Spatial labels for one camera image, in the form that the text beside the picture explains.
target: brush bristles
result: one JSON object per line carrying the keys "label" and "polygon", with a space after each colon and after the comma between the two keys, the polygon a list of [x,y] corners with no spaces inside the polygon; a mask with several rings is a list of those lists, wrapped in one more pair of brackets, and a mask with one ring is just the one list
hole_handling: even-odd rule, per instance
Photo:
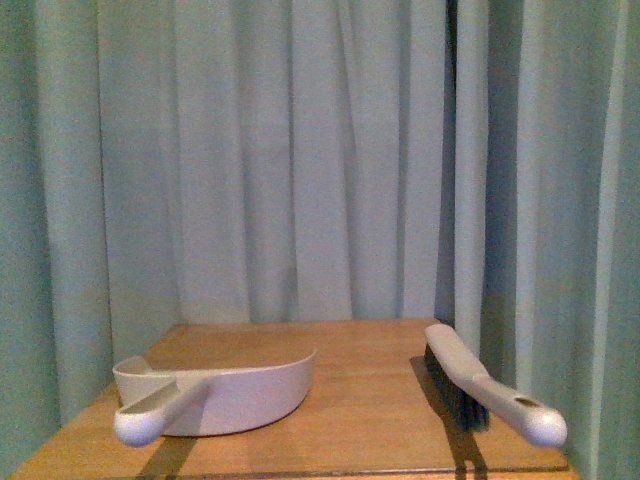
{"label": "brush bristles", "polygon": [[429,345],[425,350],[424,359],[442,402],[460,429],[463,432],[487,430],[489,411],[449,379]]}

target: light blue curtain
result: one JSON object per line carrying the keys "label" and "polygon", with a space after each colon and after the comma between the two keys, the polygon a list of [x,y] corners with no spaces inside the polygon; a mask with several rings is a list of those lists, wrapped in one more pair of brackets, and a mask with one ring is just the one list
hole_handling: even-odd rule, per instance
{"label": "light blue curtain", "polygon": [[111,380],[94,2],[0,5],[0,475]]}
{"label": "light blue curtain", "polygon": [[633,478],[639,9],[1,3],[0,476],[175,323],[435,315]]}

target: wooden surface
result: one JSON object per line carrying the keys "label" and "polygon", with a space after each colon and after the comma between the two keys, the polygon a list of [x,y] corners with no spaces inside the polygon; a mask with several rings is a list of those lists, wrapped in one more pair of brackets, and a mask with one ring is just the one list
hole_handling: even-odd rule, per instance
{"label": "wooden surface", "polygon": [[422,360],[430,322],[178,325],[145,355],[154,368],[267,366],[318,348],[309,395],[263,428],[135,449],[111,429],[112,385],[10,478],[576,479],[559,451],[495,416],[489,432],[457,431]]}

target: dustpan lip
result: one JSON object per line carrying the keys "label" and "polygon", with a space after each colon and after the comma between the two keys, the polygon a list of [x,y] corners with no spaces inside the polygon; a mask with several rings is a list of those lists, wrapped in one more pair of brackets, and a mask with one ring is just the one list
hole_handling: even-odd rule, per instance
{"label": "dustpan lip", "polygon": [[[129,377],[129,378],[144,378],[144,377],[175,377],[176,375],[186,374],[186,375],[198,375],[198,376],[213,376],[213,375],[225,375],[225,374],[233,374],[240,372],[263,372],[263,371],[272,371],[272,370],[280,370],[284,368],[291,368],[299,365],[301,363],[305,363],[310,361],[312,358],[316,356],[318,353],[318,349],[315,348],[309,355],[306,357],[295,360],[293,362],[279,364],[279,365],[270,365],[266,367],[238,367],[238,368],[212,368],[212,369],[182,369],[182,370],[154,370],[147,363],[144,357],[140,355],[136,355],[133,357],[126,358],[116,365],[114,365],[112,371],[114,376],[118,377]],[[146,368],[144,372],[127,372],[123,371],[123,367],[127,364],[132,364],[134,362],[142,361],[142,365]]]}

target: dustpan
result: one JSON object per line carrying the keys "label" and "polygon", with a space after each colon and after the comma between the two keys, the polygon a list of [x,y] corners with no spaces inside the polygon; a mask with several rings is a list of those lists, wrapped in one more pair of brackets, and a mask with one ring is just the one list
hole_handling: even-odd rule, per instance
{"label": "dustpan", "polygon": [[114,431],[140,447],[160,435],[223,435],[273,423],[307,395],[315,353],[273,367],[212,370],[154,370],[129,358],[113,368],[123,404]]}

